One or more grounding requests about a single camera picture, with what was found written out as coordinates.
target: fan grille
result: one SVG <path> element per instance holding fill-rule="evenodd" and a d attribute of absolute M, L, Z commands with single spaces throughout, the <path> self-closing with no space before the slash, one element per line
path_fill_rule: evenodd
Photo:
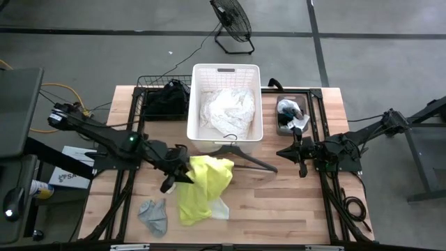
<path fill-rule="evenodd" d="M 237 0 L 212 0 L 210 2 L 222 26 L 238 42 L 251 38 L 251 24 Z"/>

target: gray sock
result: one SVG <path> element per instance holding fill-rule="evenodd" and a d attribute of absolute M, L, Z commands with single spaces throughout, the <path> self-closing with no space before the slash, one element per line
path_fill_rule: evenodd
<path fill-rule="evenodd" d="M 139 208 L 138 218 L 151 231 L 154 237 L 163 237 L 167 231 L 166 199 L 155 204 L 152 200 L 144 202 Z"/>

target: black cloth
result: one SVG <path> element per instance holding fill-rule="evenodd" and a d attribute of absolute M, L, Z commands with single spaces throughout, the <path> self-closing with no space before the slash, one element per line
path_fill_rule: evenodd
<path fill-rule="evenodd" d="M 146 99 L 144 119 L 146 121 L 179 120 L 187 114 L 189 87 L 172 79 L 162 90 L 149 93 Z"/>

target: wire basket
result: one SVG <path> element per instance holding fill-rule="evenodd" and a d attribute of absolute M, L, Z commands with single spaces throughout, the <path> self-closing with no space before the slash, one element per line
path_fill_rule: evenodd
<path fill-rule="evenodd" d="M 166 84 L 169 84 L 172 80 L 178 80 L 185 93 L 185 109 L 182 114 L 145 114 L 145 104 L 148 99 L 151 98 L 150 93 L 154 93 L 163 90 Z M 140 88 L 140 94 L 143 96 L 141 102 L 141 115 L 145 121 L 182 121 L 187 120 L 187 113 L 189 111 L 189 98 L 190 98 L 190 85 L 192 83 L 191 75 L 151 75 L 141 76 L 138 78 L 137 88 Z"/>

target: wooden table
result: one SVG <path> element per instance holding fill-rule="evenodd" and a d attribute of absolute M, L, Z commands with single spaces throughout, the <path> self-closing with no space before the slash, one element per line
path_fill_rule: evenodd
<path fill-rule="evenodd" d="M 128 119 L 133 86 L 117 86 L 111 104 L 108 124 L 125 123 Z M 348 123 L 341 91 L 338 88 L 322 88 L 323 102 L 331 134 L 348 131 Z M 263 94 L 263 140 L 253 156 L 274 165 L 279 173 L 235 169 L 233 180 L 222 195 L 230 208 L 229 220 L 203 220 L 191 227 L 179 221 L 176 193 L 159 191 L 164 180 L 162 172 L 144 163 L 134 181 L 132 201 L 125 233 L 126 243 L 244 243 L 244 244 L 326 244 L 329 243 L 327 222 L 321 193 L 321 183 L 312 162 L 308 162 L 308 175 L 299 178 L 298 166 L 276 156 L 275 152 L 291 145 L 291 137 L 281 137 L 275 132 L 275 103 L 277 94 Z M 316 121 L 319 125 L 319 112 Z M 151 139 L 166 142 L 169 146 L 185 144 L 191 155 L 199 155 L 186 137 L 185 121 L 146 122 L 145 132 Z M 312 129 L 304 136 L 311 136 Z M 225 156 L 237 164 L 245 160 L 234 155 Z M 79 237 L 90 234 L 110 207 L 116 171 L 105 171 L 93 180 L 89 199 L 82 220 Z M 361 183 L 349 173 L 340 173 L 339 182 L 347 196 L 356 196 L 366 204 Z M 168 230 L 162 238 L 155 238 L 138 220 L 141 204 L 149 199 L 167 199 Z M 339 217 L 333 213 L 337 234 L 341 238 Z M 116 234 L 121 211 L 116 214 Z M 373 234 L 358 223 L 364 234 Z"/>

